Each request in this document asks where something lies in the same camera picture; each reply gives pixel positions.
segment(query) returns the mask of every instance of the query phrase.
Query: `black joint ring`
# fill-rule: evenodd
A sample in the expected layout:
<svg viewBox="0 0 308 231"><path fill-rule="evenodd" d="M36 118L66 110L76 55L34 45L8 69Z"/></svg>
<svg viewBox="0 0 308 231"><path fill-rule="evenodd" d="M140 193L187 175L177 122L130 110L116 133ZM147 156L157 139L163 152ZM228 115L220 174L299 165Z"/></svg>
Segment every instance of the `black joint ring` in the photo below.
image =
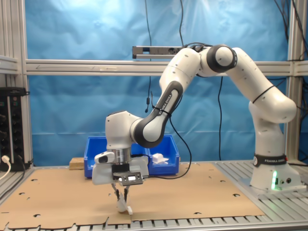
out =
<svg viewBox="0 0 308 231"><path fill-rule="evenodd" d="M273 85L273 86L271 86L271 87L269 87L269 88L267 88L264 92L262 92L258 97L256 97L256 99L255 100L253 100L253 102L252 103L255 103L255 101L257 101L257 99L258 98L260 98L265 92L267 92L269 89L271 89L271 88L273 88L275 85Z"/></svg>

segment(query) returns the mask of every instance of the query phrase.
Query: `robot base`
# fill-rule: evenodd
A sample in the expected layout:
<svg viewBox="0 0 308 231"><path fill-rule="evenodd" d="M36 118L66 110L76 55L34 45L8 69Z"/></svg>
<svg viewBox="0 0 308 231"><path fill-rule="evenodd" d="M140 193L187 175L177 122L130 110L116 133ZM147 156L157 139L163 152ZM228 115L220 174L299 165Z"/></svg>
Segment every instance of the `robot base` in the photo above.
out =
<svg viewBox="0 0 308 231"><path fill-rule="evenodd" d="M299 173L289 164L254 167L252 178L242 179L240 184L258 199L264 195L300 193L307 190Z"/></svg>
<svg viewBox="0 0 308 231"><path fill-rule="evenodd" d="M239 180L239 184L257 199L264 199L264 196L267 196L267 195L275 195L275 194L277 195L277 194L290 193L290 192L291 193L294 193L294 192L304 193L307 191L306 185L298 185L294 187L285 188L283 190L272 190L272 189L261 190L261 189L257 189L251 186L250 180L251 180L250 178L241 179Z"/></svg>

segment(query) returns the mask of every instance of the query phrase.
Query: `green led light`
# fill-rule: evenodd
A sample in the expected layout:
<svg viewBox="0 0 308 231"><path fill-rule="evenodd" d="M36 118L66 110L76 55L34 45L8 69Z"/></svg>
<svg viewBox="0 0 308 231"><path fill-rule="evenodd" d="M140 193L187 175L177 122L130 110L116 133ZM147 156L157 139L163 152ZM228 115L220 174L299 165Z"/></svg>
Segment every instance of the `green led light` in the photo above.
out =
<svg viewBox="0 0 308 231"><path fill-rule="evenodd" d="M272 190L275 189L276 177L277 177L277 171L274 171L274 173L273 173L273 179L272 179L272 182L271 182L271 189L272 189Z"/></svg>

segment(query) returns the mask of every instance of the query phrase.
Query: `aluminum frame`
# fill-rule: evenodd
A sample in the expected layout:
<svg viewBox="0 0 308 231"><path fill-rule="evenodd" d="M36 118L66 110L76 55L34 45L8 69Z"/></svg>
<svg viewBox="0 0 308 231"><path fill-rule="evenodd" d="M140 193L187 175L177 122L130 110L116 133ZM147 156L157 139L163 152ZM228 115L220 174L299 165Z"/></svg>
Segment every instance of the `aluminum frame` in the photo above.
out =
<svg viewBox="0 0 308 231"><path fill-rule="evenodd" d="M295 2L305 32L307 0ZM159 76L167 65L167 62L30 60L27 59L26 50L25 0L0 0L0 13L0 59L4 59L0 61L0 76L5 76L0 77L2 87L17 86L28 90L27 75ZM291 5L288 58L297 59L302 52L303 42ZM301 104L302 82L297 76L308 74L307 61L256 64L266 76L290 76L287 80L287 96L297 105ZM25 157L26 161L29 161L32 159L29 96L22 98L22 112ZM285 126L285 152L289 159L297 159L298 155L299 116L298 113L296 118Z"/></svg>
<svg viewBox="0 0 308 231"><path fill-rule="evenodd" d="M24 0L0 0L0 74L5 74L5 81L0 81L0 87L23 87L29 91L26 75L25 18ZM24 155L27 163L32 160L29 96L21 98L21 108Z"/></svg>
<svg viewBox="0 0 308 231"><path fill-rule="evenodd" d="M302 22L304 36L306 35L307 24L307 0L295 1L295 6L298 11L298 16ZM288 59L298 60L301 59L304 52L304 43L302 35L298 26L298 21L295 16L293 4L290 7L290 29L289 29L289 45L288 45ZM300 62L291 62L291 69L293 74L298 74L296 67ZM302 104L302 85L303 79L296 75L291 75L287 78L286 95L292 99L297 106L301 107ZM285 124L284 126L284 143L285 154L290 160L298 159L299 148L299 131L300 131L300 110L297 111L295 119Z"/></svg>
<svg viewBox="0 0 308 231"><path fill-rule="evenodd" d="M160 76L169 62L26 60L27 75L62 76ZM291 75L291 62L256 62L266 76Z"/></svg>

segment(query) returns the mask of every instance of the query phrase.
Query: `wooden block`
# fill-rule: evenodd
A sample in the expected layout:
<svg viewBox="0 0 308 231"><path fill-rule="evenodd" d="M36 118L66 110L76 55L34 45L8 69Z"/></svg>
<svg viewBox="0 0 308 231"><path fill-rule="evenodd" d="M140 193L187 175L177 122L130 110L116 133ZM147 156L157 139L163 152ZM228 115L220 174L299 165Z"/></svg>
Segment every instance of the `wooden block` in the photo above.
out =
<svg viewBox="0 0 308 231"><path fill-rule="evenodd" d="M84 160L83 157L75 157L69 162L69 170L83 170Z"/></svg>

